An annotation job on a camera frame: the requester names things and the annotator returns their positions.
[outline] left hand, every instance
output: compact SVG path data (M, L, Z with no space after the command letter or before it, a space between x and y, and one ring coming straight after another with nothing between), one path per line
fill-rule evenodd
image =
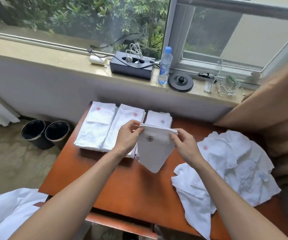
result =
M135 147L139 134L144 130L143 127L139 127L140 124L140 121L130 120L119 129L113 150L120 153L122 157Z

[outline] window glass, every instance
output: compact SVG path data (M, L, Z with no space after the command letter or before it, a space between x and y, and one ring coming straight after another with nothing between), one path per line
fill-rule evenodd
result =
M0 33L159 58L169 0L0 0Z
M288 6L288 0L248 1ZM196 7L182 58L260 71L287 42L287 20Z

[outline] floor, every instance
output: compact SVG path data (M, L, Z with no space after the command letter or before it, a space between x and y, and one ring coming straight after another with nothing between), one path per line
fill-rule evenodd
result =
M0 125L0 194L18 188L39 188L60 153L56 147L42 151L24 140L21 129L27 122ZM73 240L81 240L89 227L90 223L85 222ZM122 231L106 226L92 224L89 232L90 236L86 235L85 240L122 240ZM162 228L160 233L167 240L200 239Z

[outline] beige curtain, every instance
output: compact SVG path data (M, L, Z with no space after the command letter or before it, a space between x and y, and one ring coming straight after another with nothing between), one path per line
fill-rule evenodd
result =
M263 135L279 185L288 185L288 64L215 125Z

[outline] black box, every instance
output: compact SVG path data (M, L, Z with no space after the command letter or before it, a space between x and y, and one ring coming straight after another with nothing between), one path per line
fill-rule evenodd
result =
M122 74L125 76L133 76L137 78L142 78L146 80L150 80L152 76L152 69L153 69L153 63L150 63L146 59L140 59L140 63L134 63L135 61L138 60L137 55L134 54L127 54L127 56L131 56L133 59L133 62L127 63L125 60L126 54L125 52L116 52L115 56L111 59L109 65L111 68L112 73L117 73L117 74ZM141 69L141 67L146 67L148 65L152 65L147 68Z

